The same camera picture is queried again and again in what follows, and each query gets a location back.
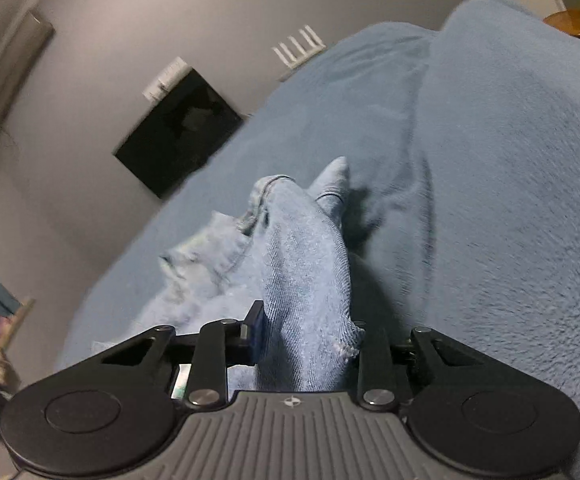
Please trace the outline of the light blue denim jacket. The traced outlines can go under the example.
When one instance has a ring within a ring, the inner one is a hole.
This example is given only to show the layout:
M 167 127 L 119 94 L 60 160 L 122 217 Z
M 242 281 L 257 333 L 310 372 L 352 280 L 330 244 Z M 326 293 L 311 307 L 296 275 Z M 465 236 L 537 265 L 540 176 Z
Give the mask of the light blue denim jacket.
M 341 222 L 350 168 L 339 157 L 308 188 L 287 176 L 255 182 L 240 217 L 214 212 L 196 234 L 160 258 L 163 287 L 98 353 L 156 325 L 181 334 L 244 318 L 264 306 L 263 349 L 255 366 L 228 372 L 228 390 L 340 388 L 364 332 L 351 318 L 351 278 Z

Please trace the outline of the wooden window sill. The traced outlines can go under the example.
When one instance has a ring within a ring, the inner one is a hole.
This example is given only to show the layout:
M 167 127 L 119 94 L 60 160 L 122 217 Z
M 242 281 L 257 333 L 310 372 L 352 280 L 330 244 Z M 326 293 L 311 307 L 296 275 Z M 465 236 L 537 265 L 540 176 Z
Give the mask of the wooden window sill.
M 13 316 L 10 316 L 4 331 L 0 335 L 0 346 L 2 347 L 2 350 L 6 351 L 8 349 L 14 336 L 17 335 L 17 332 L 20 330 L 26 317 L 33 309 L 34 304 L 34 298 L 25 299 L 22 304 L 20 304 L 17 312 Z

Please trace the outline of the blue fleece bed blanket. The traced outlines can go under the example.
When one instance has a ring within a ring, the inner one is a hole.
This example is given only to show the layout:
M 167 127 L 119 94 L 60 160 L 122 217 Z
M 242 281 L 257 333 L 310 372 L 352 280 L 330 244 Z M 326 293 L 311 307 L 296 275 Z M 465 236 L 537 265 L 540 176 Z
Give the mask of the blue fleece bed blanket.
M 308 188 L 339 157 L 364 336 L 430 326 L 580 409 L 580 40 L 503 0 L 437 32 L 370 26 L 284 82 L 95 285 L 59 366 L 122 335 L 163 287 L 161 256 L 214 212 L 242 216 L 264 177 Z

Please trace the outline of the black television screen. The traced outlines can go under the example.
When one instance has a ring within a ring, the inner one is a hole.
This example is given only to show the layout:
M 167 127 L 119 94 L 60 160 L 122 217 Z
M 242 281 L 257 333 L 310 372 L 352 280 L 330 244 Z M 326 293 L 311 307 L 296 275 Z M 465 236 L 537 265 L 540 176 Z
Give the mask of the black television screen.
M 242 117 L 190 70 L 114 151 L 156 197 L 167 198 L 241 127 Z

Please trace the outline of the white wifi router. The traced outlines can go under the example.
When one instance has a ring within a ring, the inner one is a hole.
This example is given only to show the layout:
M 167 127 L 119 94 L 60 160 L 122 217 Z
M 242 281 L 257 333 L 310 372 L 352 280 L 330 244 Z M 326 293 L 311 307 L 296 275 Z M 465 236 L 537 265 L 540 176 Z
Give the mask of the white wifi router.
M 297 70 L 326 50 L 325 41 L 307 24 L 294 36 L 288 36 L 286 40 L 272 47 L 278 60 L 289 72 Z

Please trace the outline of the white wall socket strip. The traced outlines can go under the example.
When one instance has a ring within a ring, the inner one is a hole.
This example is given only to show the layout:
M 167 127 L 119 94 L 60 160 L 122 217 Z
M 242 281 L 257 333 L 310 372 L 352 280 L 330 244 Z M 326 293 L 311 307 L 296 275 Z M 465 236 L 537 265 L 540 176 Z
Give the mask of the white wall socket strip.
M 142 95 L 149 102 L 159 102 L 164 96 L 185 78 L 191 71 L 191 66 L 182 58 L 176 58 L 148 84 Z

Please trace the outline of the wall air conditioner unit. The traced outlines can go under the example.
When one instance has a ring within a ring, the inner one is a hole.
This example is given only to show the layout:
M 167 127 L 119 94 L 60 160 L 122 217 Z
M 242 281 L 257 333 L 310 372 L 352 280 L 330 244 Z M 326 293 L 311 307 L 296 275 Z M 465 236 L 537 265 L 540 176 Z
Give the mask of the wall air conditioner unit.
M 0 133 L 10 108 L 55 29 L 36 11 L 28 11 L 0 54 Z

